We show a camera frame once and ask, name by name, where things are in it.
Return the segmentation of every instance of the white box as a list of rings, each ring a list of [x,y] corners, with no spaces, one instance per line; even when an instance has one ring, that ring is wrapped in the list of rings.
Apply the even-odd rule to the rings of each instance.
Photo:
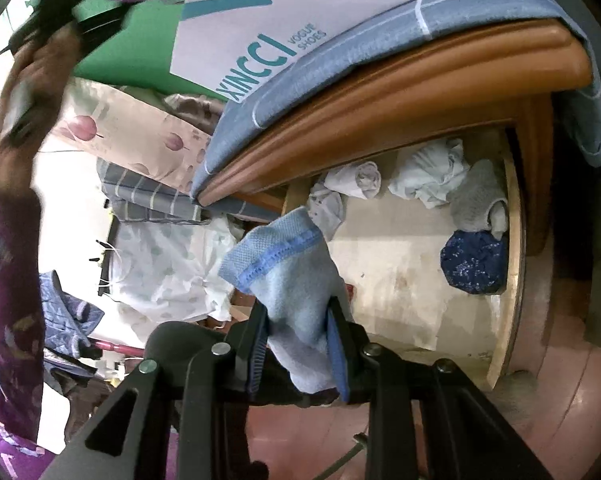
[[[171,72],[241,102],[341,32],[410,0],[185,0]]]

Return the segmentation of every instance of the person's arm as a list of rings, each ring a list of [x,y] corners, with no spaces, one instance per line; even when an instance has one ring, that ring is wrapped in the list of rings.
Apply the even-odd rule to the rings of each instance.
[[[30,440],[36,440],[40,418],[45,332],[38,275],[40,203],[31,189],[32,168],[79,55],[80,42],[70,28],[40,49],[24,47],[0,99],[0,131],[19,81],[27,81],[38,104],[24,144],[14,148],[0,141],[0,423]]]

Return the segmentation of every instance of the gray striped cloth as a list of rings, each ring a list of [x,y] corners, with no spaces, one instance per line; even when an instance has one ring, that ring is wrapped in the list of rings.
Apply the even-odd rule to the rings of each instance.
[[[244,200],[227,197],[203,209],[189,195],[99,158],[96,163],[104,195],[121,222],[204,224],[207,212],[271,222],[279,215]]]

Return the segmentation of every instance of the open drawer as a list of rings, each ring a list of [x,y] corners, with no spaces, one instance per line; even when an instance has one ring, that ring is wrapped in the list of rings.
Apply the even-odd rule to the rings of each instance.
[[[447,284],[440,250],[455,231],[449,206],[426,209],[420,200],[387,190],[396,151],[372,158],[383,177],[375,198],[343,197],[345,221],[328,246],[341,276],[355,287],[353,316],[370,339],[411,361],[432,364],[450,357],[478,387],[490,389],[506,367],[519,318],[524,255],[519,181],[504,132],[491,128],[453,137],[463,139],[471,164],[491,158],[504,168],[509,266],[503,290],[478,296]],[[290,183],[284,212],[304,205],[310,187],[310,179]]]

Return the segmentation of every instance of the blue stripe on sock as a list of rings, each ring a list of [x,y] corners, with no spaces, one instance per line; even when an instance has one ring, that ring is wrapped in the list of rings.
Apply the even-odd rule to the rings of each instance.
[[[236,280],[237,288],[249,293],[250,285],[255,279],[267,274],[285,258],[315,245],[322,238],[322,232],[314,226],[291,240],[286,240],[267,249],[254,263],[240,273]]]

